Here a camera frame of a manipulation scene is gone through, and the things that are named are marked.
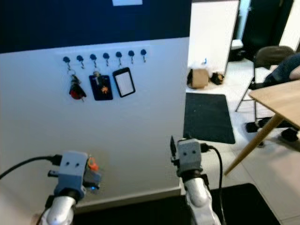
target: phone screen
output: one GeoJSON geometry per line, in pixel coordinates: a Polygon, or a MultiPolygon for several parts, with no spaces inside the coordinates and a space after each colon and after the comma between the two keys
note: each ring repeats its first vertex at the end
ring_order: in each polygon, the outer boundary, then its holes
{"type": "Polygon", "coordinates": [[[116,75],[115,78],[122,96],[132,93],[134,91],[129,72],[116,75]]]}

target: gray chair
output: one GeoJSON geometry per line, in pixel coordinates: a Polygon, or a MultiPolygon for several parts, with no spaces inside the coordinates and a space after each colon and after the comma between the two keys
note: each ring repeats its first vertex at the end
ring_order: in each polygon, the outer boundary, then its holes
{"type": "MultiPolygon", "coordinates": [[[[238,111],[238,109],[243,101],[254,101],[253,99],[244,99],[248,90],[257,90],[257,89],[264,87],[263,83],[256,83],[256,74],[255,74],[256,68],[259,68],[259,67],[269,68],[272,65],[279,65],[282,61],[284,61],[289,56],[294,55],[294,54],[295,54],[295,51],[288,46],[269,46],[269,47],[264,47],[264,48],[260,49],[253,58],[253,73],[254,73],[254,75],[251,80],[251,83],[247,87],[247,89],[246,89],[243,97],[241,98],[235,111],[236,112],[238,111]]],[[[256,110],[257,110],[256,101],[254,101],[255,122],[257,122],[257,120],[261,119],[261,118],[257,117],[256,110]]]]}

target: smartphone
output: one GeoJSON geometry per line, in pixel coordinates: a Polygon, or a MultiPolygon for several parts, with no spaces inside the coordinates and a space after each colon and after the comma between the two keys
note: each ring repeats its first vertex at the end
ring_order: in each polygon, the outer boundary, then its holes
{"type": "Polygon", "coordinates": [[[135,85],[128,67],[114,71],[112,75],[121,98],[135,93],[135,85]]]}

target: cardboard box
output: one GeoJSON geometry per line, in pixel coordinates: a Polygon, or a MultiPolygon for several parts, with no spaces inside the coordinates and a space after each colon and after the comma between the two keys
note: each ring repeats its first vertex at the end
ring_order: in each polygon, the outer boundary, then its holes
{"type": "Polygon", "coordinates": [[[202,89],[208,85],[210,80],[209,73],[206,69],[193,69],[192,87],[202,89]]]}

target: dark blue wall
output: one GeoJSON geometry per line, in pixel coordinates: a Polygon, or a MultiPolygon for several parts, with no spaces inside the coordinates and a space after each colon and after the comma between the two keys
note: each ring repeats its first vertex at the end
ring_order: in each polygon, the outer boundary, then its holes
{"type": "Polygon", "coordinates": [[[192,2],[211,2],[211,1],[232,1],[232,0],[192,0],[192,2]]]}
{"type": "Polygon", "coordinates": [[[189,36],[191,0],[1,0],[0,53],[189,36]]]}

